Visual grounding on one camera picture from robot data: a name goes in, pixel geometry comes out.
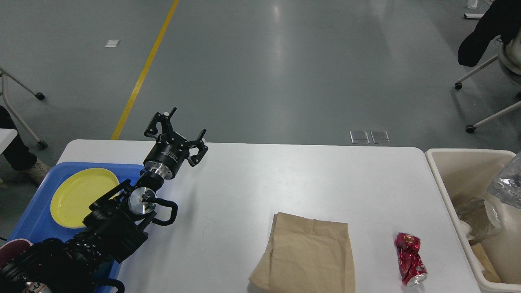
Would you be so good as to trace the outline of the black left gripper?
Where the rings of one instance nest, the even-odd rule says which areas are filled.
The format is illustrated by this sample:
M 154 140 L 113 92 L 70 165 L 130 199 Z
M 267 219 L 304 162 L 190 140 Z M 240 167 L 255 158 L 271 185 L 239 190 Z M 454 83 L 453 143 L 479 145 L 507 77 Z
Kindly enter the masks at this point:
M 171 124 L 177 107 L 170 112 L 156 112 L 143 135 L 155 140 L 155 144 L 144 160 L 144 168 L 147 171 L 154 171 L 164 179 L 175 178 L 181 165 L 186 159 L 190 166 L 198 165 L 205 154 L 208 146 L 204 136 L 207 129 L 202 129 L 197 139 L 188 141 L 185 138 L 174 138 L 174 129 Z M 197 149 L 197 153 L 190 155 L 190 150 Z

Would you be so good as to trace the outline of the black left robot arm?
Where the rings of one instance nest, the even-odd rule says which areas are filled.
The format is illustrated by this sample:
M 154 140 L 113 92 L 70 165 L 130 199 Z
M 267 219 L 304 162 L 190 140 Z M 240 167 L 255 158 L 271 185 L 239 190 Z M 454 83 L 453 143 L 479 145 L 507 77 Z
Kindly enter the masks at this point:
M 122 263 L 134 254 L 147 241 L 149 224 L 175 222 L 177 203 L 158 198 L 157 192 L 184 161 L 196 166 L 208 150 L 206 129 L 192 141 L 174 130 L 176 109 L 156 113 L 146 128 L 144 135 L 155 144 L 136 183 L 127 179 L 95 200 L 83 219 L 85 229 L 68 241 L 47 238 L 2 265 L 2 293 L 93 293 L 98 287 L 125 292 L 122 281 L 97 278 L 97 271 L 110 260 Z

